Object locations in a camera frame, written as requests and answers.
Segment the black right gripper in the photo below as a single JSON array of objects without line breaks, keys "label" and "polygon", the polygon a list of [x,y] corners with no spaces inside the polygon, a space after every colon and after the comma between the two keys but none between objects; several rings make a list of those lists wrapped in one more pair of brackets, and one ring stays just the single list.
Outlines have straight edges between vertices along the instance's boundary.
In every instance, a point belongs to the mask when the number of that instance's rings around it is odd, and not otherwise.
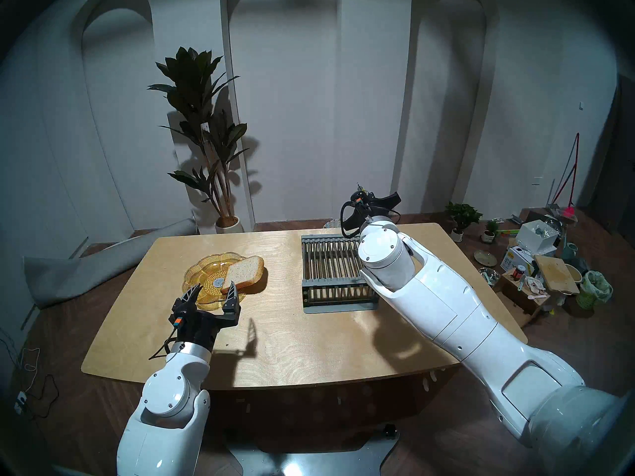
[{"label": "black right gripper", "polygon": [[350,197],[352,214],[349,220],[365,220],[375,216],[389,217],[397,214],[395,207],[401,203],[401,197],[394,192],[386,197],[375,197],[373,192],[356,191]]}]

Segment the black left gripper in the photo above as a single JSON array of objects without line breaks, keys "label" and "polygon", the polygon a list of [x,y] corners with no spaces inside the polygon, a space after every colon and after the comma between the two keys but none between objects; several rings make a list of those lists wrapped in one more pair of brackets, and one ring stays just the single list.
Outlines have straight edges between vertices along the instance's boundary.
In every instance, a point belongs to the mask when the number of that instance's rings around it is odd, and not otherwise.
[{"label": "black left gripper", "polygon": [[173,326],[170,343],[192,343],[212,352],[220,330],[234,327],[239,322],[241,311],[239,294],[235,282],[232,281],[222,306],[223,314],[215,315],[207,311],[197,310],[196,301],[200,291],[201,285],[197,283],[175,300],[170,315],[170,322]]}]

